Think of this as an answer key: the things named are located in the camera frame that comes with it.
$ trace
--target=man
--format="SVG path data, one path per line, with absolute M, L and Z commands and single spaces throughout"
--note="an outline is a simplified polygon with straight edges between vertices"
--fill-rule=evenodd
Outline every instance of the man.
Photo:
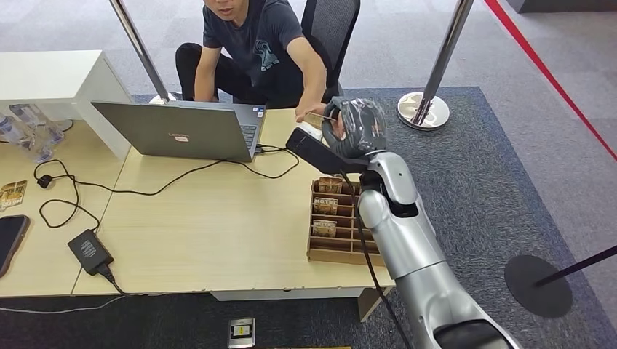
M 204 46 L 176 52 L 184 100 L 218 101 L 222 89 L 238 103 L 297 106 L 298 119 L 321 103 L 326 69 L 287 0 L 204 2 Z

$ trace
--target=man's arm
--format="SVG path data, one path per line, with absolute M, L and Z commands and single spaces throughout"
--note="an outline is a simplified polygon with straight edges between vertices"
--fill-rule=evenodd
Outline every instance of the man's arm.
M 326 90 L 326 68 L 322 58 L 304 36 L 290 41 L 287 53 L 302 71 L 304 93 L 295 109 L 295 117 L 301 121 L 322 102 Z
M 195 101 L 217 102 L 214 91 L 214 74 L 216 64 L 220 56 L 220 47 L 210 49 L 202 48 L 202 56 L 195 72 Z

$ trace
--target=silver robotic arm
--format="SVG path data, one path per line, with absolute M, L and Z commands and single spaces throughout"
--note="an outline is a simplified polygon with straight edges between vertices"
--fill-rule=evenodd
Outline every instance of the silver robotic arm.
M 329 147 L 298 127 L 287 148 L 322 173 L 362 174 L 359 216 L 407 307 L 415 349 L 521 348 L 471 298 L 446 263 L 407 164 L 385 151 L 383 111 L 370 100 L 334 97 L 324 116 L 343 119 L 322 122 Z
M 407 307 L 414 347 L 521 348 L 458 283 L 405 161 L 383 151 L 369 157 L 358 210 Z

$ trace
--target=gray laptop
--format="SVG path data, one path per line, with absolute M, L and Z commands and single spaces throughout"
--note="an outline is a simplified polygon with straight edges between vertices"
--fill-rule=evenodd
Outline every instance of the gray laptop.
M 251 162 L 265 107 L 172 101 L 92 102 L 143 155 Z

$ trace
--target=metal stanchion pole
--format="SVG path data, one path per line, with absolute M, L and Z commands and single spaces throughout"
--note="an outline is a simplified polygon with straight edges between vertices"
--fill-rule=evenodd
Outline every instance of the metal stanchion pole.
M 161 80 L 161 76 L 156 71 L 154 64 L 152 64 L 152 59 L 150 58 L 148 50 L 143 45 L 143 41 L 141 41 L 141 37 L 139 36 L 137 29 L 135 29 L 135 24 L 131 20 L 129 12 L 127 12 L 126 7 L 124 6 L 124 2 L 122 0 L 109 0 L 109 2 L 114 8 L 114 11 L 118 16 L 118 19 L 120 20 L 124 31 L 127 32 L 129 40 L 135 48 L 135 52 L 137 52 L 137 56 L 139 56 L 141 64 L 143 64 L 146 73 L 148 73 L 148 76 L 150 77 L 150 80 L 152 81 L 156 92 L 159 94 L 159 96 L 155 97 L 150 103 L 165 104 L 170 100 L 174 100 L 175 98 L 167 92 L 167 89 L 165 89 L 165 85 Z
M 431 131 L 443 126 L 450 118 L 450 109 L 447 104 L 435 94 L 442 82 L 450 56 L 452 56 L 473 3 L 474 0 L 459 0 L 456 4 L 454 15 L 424 92 L 411 92 L 399 100 L 399 118 L 409 127 Z

